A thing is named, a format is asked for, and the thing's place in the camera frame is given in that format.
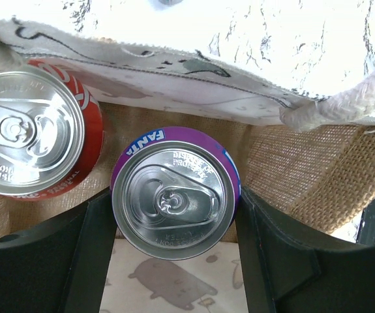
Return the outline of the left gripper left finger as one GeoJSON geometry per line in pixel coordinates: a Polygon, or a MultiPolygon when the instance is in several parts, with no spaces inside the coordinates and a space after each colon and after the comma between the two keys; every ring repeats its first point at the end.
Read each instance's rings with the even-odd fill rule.
{"type": "Polygon", "coordinates": [[[99,312],[116,230],[106,188],[0,238],[0,312],[99,312]]]}

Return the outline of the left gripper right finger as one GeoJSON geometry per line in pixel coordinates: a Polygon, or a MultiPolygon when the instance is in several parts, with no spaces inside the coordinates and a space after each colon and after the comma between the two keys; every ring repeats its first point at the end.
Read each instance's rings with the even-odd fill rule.
{"type": "Polygon", "coordinates": [[[315,230],[247,187],[235,224],[249,312],[375,312],[375,246],[315,230]]]}

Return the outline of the jute canvas tote bag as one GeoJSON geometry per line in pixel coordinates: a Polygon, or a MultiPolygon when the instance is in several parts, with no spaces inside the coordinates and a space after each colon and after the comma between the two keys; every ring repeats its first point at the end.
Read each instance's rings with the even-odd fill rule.
{"type": "MultiPolygon", "coordinates": [[[[110,95],[109,167],[58,199],[0,197],[0,238],[28,230],[109,189],[123,149],[155,128],[189,127],[216,139],[270,206],[331,236],[375,198],[375,86],[357,96],[305,95],[202,50],[116,42],[40,20],[0,18],[0,67],[36,59],[110,95]]],[[[375,84],[375,70],[367,77],[375,84]]]]}

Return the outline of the red cola can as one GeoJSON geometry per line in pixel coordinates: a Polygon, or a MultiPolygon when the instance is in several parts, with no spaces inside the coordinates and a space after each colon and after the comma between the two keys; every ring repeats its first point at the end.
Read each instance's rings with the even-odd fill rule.
{"type": "Polygon", "coordinates": [[[0,70],[0,195],[62,195],[92,172],[103,145],[99,103],[75,76],[39,60],[0,70]]]}

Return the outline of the purple fanta can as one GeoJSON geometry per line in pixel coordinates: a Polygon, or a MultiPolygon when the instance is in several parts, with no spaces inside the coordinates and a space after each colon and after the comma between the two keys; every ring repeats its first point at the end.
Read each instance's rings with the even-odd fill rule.
{"type": "Polygon", "coordinates": [[[232,225],[241,180],[228,151],[187,127],[157,128],[121,154],[110,181],[117,226],[154,258],[185,260],[207,252],[232,225]]]}

